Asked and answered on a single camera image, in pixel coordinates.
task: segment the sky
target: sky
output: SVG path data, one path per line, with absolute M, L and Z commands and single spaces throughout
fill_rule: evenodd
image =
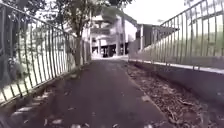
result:
M 124 12 L 138 23 L 160 24 L 158 19 L 168 20 L 184 9 L 184 0 L 134 0 Z

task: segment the walkway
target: walkway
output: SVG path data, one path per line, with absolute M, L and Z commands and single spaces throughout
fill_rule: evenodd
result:
M 75 128 L 71 126 L 85 124 L 91 128 L 144 128 L 163 122 L 165 117 L 153 103 L 142 100 L 144 93 L 122 66 L 118 61 L 93 61 L 80 77 L 66 81 L 64 92 L 25 127 Z

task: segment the roof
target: roof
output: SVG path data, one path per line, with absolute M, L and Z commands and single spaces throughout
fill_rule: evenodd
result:
M 116 18 L 116 15 L 119 15 L 120 17 L 124 16 L 124 19 L 126 19 L 127 21 L 129 21 L 134 26 L 137 26 L 137 20 L 135 20 L 131 16 L 127 15 L 126 13 L 122 12 L 121 10 L 119 10 L 116 7 L 103 7 L 101 13 L 103 13 L 104 15 L 106 15 L 106 17 L 109 16 L 109 17 Z

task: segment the metal railing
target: metal railing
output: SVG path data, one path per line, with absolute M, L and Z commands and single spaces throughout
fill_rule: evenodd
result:
M 130 58 L 224 69 L 223 4 L 223 0 L 201 0 L 154 27 L 153 44 Z M 175 31 L 170 33 L 165 28 Z
M 0 102 L 90 60 L 89 44 L 0 2 Z

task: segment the low wall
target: low wall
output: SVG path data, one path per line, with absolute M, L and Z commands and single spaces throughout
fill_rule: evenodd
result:
M 168 81 L 178 83 L 180 86 L 190 89 L 213 105 L 224 106 L 224 74 L 145 62 L 130 62 L 145 70 L 154 72 Z

